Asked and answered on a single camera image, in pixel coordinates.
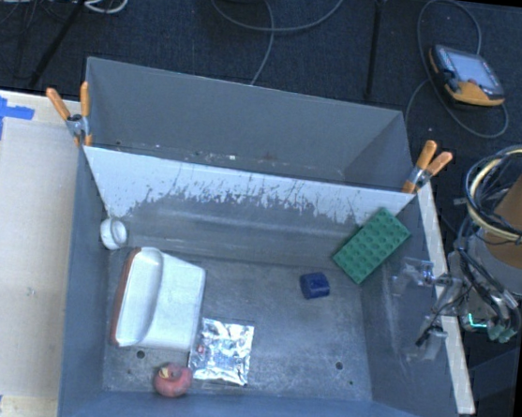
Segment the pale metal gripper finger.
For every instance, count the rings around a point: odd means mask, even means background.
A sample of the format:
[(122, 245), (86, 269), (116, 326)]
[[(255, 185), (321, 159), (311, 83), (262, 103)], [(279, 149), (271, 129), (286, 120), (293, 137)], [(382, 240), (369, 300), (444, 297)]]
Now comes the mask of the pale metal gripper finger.
[(408, 361), (433, 361), (441, 350), (441, 345), (447, 338), (446, 331), (437, 323), (425, 322), (420, 334), (412, 344), (407, 354)]
[(392, 289), (404, 292), (409, 284), (418, 287), (434, 285), (434, 262), (407, 257), (402, 260), (397, 274), (392, 278)]

